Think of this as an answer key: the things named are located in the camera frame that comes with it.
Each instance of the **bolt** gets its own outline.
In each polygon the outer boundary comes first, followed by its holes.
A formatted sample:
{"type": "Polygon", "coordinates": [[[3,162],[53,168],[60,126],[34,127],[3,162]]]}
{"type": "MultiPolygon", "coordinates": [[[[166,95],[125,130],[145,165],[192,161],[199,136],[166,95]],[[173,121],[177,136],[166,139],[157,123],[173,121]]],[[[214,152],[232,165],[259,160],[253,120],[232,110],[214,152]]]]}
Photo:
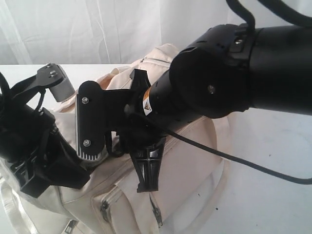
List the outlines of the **bolt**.
{"type": "Polygon", "coordinates": [[[52,71],[52,72],[50,72],[50,75],[51,75],[51,77],[55,77],[58,75],[58,73],[56,71],[52,71]]]}
{"type": "Polygon", "coordinates": [[[91,141],[90,140],[84,140],[83,141],[83,146],[84,147],[89,147],[91,145],[91,141]]]}
{"type": "Polygon", "coordinates": [[[242,39],[236,39],[236,40],[235,40],[235,44],[236,44],[236,45],[238,45],[238,44],[240,44],[240,43],[242,43],[242,42],[243,42],[242,39]]]}
{"type": "Polygon", "coordinates": [[[87,97],[83,97],[81,101],[82,101],[82,104],[88,104],[89,99],[87,97]]]}
{"type": "Polygon", "coordinates": [[[215,87],[213,85],[208,85],[208,92],[210,94],[214,94],[215,93],[215,87]]]}

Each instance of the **bag zipper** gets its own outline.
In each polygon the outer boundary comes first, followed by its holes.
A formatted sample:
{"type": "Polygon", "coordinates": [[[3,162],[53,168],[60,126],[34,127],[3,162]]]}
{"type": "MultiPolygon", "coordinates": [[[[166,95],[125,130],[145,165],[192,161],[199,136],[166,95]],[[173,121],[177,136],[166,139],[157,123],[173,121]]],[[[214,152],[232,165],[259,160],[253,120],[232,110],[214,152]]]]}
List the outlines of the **bag zipper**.
{"type": "Polygon", "coordinates": [[[140,63],[142,62],[148,62],[148,63],[152,63],[152,64],[155,64],[155,65],[159,65],[159,66],[162,66],[162,67],[170,67],[170,62],[168,61],[164,61],[164,60],[161,60],[161,59],[156,59],[156,58],[143,58],[140,63]]]}

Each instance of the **white bag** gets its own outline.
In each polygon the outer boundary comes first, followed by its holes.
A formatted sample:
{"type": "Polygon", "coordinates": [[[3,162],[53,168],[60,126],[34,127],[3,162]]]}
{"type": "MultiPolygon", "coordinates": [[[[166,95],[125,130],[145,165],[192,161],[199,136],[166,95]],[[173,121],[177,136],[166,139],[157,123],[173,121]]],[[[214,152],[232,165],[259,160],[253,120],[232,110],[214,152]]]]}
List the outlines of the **white bag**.
{"type": "MultiPolygon", "coordinates": [[[[146,70],[153,84],[178,53],[169,44],[155,48],[144,59],[130,67],[117,68],[99,79],[103,88],[130,87],[130,73],[134,68],[146,70]]],[[[53,113],[65,139],[76,148],[75,98],[61,105],[53,113]]],[[[211,120],[205,117],[187,125],[179,134],[204,145],[229,153],[229,125],[227,118],[211,120]]],[[[201,149],[168,137],[159,175],[159,191],[137,193],[138,178],[129,156],[109,158],[91,174],[80,189],[50,186],[38,199],[19,191],[16,179],[0,160],[1,196],[7,214],[17,233],[23,234],[157,234],[166,219],[175,223],[175,211],[196,193],[212,175],[222,159],[201,149]]],[[[194,217],[186,233],[195,233],[208,219],[223,191],[229,162],[224,163],[222,177],[204,208],[194,217]]],[[[168,233],[170,228],[161,228],[168,233]]]]}

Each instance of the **white backdrop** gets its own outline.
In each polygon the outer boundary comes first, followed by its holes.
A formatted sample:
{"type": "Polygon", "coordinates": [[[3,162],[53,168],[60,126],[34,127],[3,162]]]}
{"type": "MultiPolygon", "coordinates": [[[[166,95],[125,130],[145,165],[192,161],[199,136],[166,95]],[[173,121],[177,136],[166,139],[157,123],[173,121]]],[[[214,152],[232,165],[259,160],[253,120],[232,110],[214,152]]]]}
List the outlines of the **white backdrop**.
{"type": "MultiPolygon", "coordinates": [[[[312,15],[312,1],[284,0],[312,15]]],[[[285,22],[241,0],[257,27],[285,22]]],[[[208,28],[241,23],[225,0],[0,0],[0,64],[131,63],[152,48],[183,49],[208,28]]]]}

